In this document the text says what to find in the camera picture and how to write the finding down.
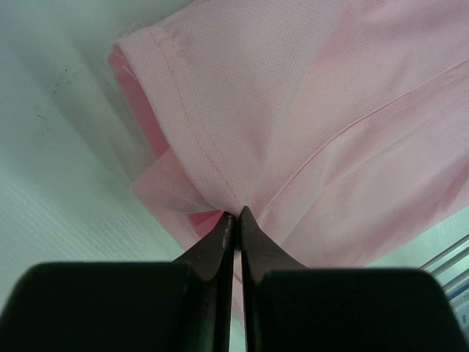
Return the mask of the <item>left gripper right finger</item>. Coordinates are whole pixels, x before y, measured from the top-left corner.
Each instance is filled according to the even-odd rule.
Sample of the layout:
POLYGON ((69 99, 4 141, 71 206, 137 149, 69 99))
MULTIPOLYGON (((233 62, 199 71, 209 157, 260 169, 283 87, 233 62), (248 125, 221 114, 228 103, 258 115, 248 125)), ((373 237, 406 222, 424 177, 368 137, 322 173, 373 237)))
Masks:
POLYGON ((239 218, 248 351, 466 351, 442 287, 401 268, 310 269, 239 218))

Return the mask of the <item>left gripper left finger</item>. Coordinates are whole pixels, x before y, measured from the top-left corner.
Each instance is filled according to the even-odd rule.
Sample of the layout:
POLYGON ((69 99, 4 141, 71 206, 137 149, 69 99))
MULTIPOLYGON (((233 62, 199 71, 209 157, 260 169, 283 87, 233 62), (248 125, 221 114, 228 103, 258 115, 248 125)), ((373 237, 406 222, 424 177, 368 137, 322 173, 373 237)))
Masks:
POLYGON ((41 263, 1 314, 3 351, 227 351, 235 220, 171 262, 41 263))

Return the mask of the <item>pink t-shirt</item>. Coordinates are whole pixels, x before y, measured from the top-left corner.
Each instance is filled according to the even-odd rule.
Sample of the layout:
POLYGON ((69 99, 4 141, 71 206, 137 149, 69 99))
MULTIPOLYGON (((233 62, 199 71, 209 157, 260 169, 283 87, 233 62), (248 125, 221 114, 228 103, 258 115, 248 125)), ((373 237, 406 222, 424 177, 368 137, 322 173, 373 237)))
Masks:
POLYGON ((133 192, 184 249, 250 208, 350 267, 468 206, 466 1, 195 1, 108 61, 156 157, 133 192))

